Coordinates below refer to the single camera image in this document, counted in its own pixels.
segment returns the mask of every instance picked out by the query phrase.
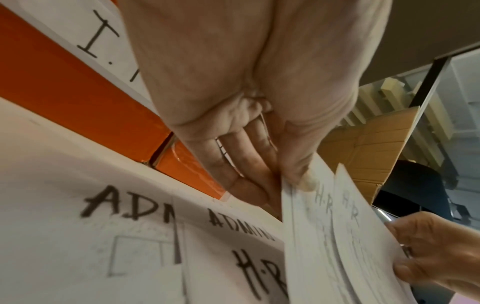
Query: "hand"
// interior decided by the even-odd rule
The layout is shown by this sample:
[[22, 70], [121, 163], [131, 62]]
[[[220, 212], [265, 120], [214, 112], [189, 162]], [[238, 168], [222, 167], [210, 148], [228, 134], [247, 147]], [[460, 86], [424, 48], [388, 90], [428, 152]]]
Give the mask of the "hand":
[[279, 210], [279, 173], [315, 189], [312, 155], [353, 107], [391, 0], [118, 4], [163, 121], [232, 195]]
[[386, 226], [412, 255], [393, 265], [398, 278], [408, 283], [435, 282], [480, 299], [480, 232], [429, 212]]

